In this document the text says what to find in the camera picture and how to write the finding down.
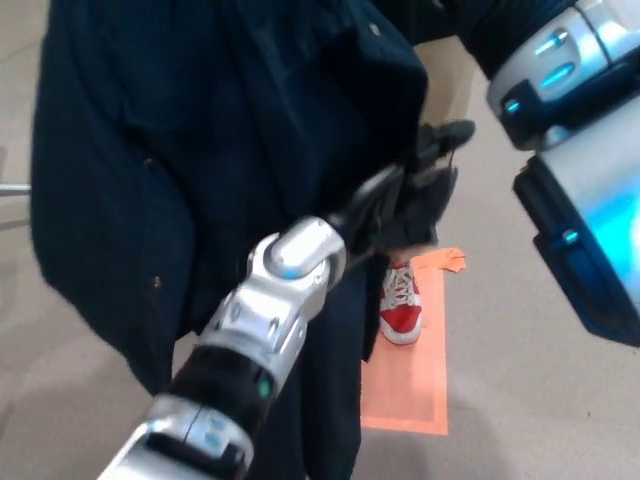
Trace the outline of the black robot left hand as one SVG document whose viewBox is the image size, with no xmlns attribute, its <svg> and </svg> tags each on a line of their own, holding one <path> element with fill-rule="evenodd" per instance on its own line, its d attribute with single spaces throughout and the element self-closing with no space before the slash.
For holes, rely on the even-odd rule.
<svg viewBox="0 0 640 480">
<path fill-rule="evenodd" d="M 350 260 L 437 241 L 436 224 L 458 178 L 453 154 L 475 130 L 471 120 L 422 125 L 413 146 L 340 197 L 325 219 L 344 239 Z"/>
</svg>

